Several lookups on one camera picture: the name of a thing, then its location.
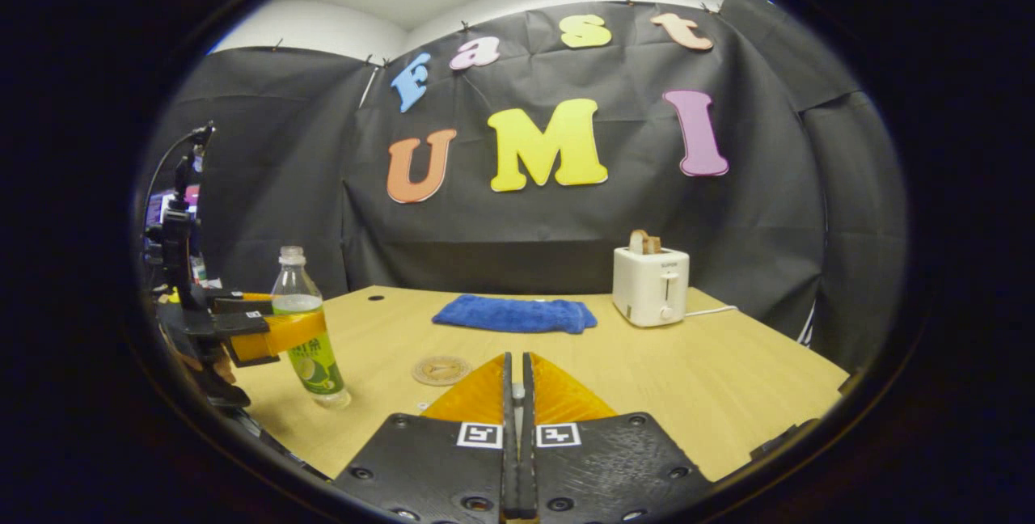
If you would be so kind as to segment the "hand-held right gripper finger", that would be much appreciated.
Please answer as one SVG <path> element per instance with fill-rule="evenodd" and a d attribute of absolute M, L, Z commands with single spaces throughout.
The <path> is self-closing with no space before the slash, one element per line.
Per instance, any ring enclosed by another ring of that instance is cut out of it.
<path fill-rule="evenodd" d="M 396 524 L 504 524 L 518 460 L 512 363 L 496 356 L 424 414 L 389 415 L 334 488 Z"/>
<path fill-rule="evenodd" d="M 647 412 L 618 414 L 565 370 L 522 355 L 520 505 L 537 524 L 657 524 L 713 487 Z"/>

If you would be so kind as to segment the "green label water bottle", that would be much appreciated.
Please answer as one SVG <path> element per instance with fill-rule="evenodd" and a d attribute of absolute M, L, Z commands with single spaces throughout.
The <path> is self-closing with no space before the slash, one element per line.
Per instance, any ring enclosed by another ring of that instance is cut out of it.
<path fill-rule="evenodd" d="M 295 374 L 321 407 L 346 408 L 352 398 L 341 377 L 324 315 L 323 295 L 306 271 L 306 256 L 299 245 L 280 248 L 280 273 L 271 289 L 275 315 L 300 315 L 315 322 L 319 332 L 288 350 Z"/>

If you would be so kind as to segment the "round wooden coaster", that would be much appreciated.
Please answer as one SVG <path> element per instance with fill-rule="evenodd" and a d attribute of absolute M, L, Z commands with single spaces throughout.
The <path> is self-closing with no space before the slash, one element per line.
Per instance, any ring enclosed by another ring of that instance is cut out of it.
<path fill-rule="evenodd" d="M 425 356 L 415 362 L 411 376 L 427 387 L 450 387 L 472 373 L 472 366 L 459 356 Z"/>

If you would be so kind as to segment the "computer monitor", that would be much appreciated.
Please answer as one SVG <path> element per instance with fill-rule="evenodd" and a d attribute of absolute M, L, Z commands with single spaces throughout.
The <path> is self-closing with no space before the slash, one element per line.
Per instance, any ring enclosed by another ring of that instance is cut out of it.
<path fill-rule="evenodd" d="M 188 203 L 188 213 L 195 219 L 197 214 L 197 200 L 199 200 L 200 185 L 193 184 L 185 190 L 184 199 Z M 176 190 L 168 188 L 152 193 L 149 197 L 149 204 L 146 210 L 145 228 L 157 226 L 162 223 L 167 207 L 176 197 Z"/>

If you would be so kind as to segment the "blue towel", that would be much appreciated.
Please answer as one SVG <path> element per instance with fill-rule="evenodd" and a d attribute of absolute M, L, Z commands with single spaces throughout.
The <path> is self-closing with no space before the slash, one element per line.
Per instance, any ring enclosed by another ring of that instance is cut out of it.
<path fill-rule="evenodd" d="M 433 324 L 513 334 L 581 334 L 598 326 L 583 302 L 514 299 L 462 294 L 430 319 Z"/>

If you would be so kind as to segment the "white toaster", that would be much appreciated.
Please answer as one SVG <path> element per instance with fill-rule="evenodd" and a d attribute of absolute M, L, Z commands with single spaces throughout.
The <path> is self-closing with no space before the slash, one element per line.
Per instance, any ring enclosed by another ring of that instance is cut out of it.
<path fill-rule="evenodd" d="M 635 254 L 613 252 L 611 301 L 635 328 L 660 328 L 683 321 L 689 291 L 689 255 L 666 250 Z"/>

